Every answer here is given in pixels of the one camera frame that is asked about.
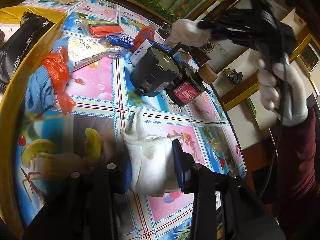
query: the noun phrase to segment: red plastic bag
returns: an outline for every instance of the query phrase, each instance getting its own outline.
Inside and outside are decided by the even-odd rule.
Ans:
[[[68,50],[58,47],[55,52],[48,53],[41,64],[47,68],[49,77],[53,84],[53,91],[57,95],[61,110],[64,114],[71,111],[75,106],[73,99],[65,92],[67,82],[70,78],[68,62]]]
[[[135,52],[137,48],[145,41],[154,41],[155,40],[156,27],[154,25],[144,26],[134,38],[133,47],[131,52]]]

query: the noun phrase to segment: white cloth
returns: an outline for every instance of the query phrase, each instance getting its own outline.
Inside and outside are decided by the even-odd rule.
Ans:
[[[276,89],[276,78],[264,69],[264,62],[259,62],[260,71],[258,73],[258,80],[260,82],[260,93],[261,103],[267,109],[273,111],[279,107],[280,94],[279,90]],[[272,66],[273,73],[278,76],[281,80],[284,80],[284,65],[276,63]],[[286,78],[288,85],[292,87],[292,99],[288,93],[286,95],[286,102],[284,106],[284,126],[294,126],[304,122],[308,117],[308,108],[306,102],[306,91],[304,84],[295,68],[286,65]]]
[[[128,148],[132,166],[131,189],[148,196],[160,196],[179,190],[174,172],[174,157],[170,138],[145,135],[140,108],[134,115],[132,128],[120,133]]]
[[[171,26],[170,36],[164,44],[171,47],[181,42],[187,46],[201,47],[211,38],[211,30],[201,30],[197,27],[199,21],[179,19]]]

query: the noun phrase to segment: red motor label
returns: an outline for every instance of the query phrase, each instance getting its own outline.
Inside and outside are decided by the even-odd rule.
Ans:
[[[183,82],[180,86],[173,90],[173,93],[185,104],[190,103],[193,99],[200,95],[200,93],[195,90],[188,81]]]

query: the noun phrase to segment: red sleeve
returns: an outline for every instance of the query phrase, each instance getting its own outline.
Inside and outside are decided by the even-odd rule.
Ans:
[[[319,193],[315,181],[316,116],[309,108],[305,122],[283,127],[278,146],[278,193],[281,199],[300,199]]]
[[[315,180],[316,116],[312,108],[305,122],[283,127],[278,150],[278,221],[287,238],[305,232],[318,216],[320,185]]]

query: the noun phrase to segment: tablecloth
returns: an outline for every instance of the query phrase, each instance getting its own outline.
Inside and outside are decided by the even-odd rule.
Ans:
[[[51,8],[68,12],[62,36],[83,35],[83,19],[112,20],[133,38],[145,25],[154,24],[142,15],[107,0],[26,0],[24,6]],[[155,40],[164,40],[156,32]],[[25,113],[19,128],[15,155],[16,199],[21,218],[28,225],[44,204],[44,196],[59,186],[70,166],[83,158],[86,128],[95,129],[103,139],[105,159],[123,150],[120,129],[129,130],[134,113],[147,107],[144,128],[147,133],[164,137],[180,135],[182,148],[196,162],[212,171],[227,173],[237,170],[244,177],[246,167],[236,137],[221,105],[209,89],[185,107],[173,103],[166,92],[156,97],[139,97],[133,92],[130,54],[121,59],[103,57],[76,70],[68,83],[67,92],[76,106],[63,116],[59,104],[43,115]],[[197,68],[191,60],[190,66]],[[52,145],[41,143],[47,139]],[[56,169],[47,169],[45,161],[22,160],[30,143],[54,152]],[[191,223],[193,194],[166,193],[149,197],[129,190],[116,197],[121,239],[186,239]]]

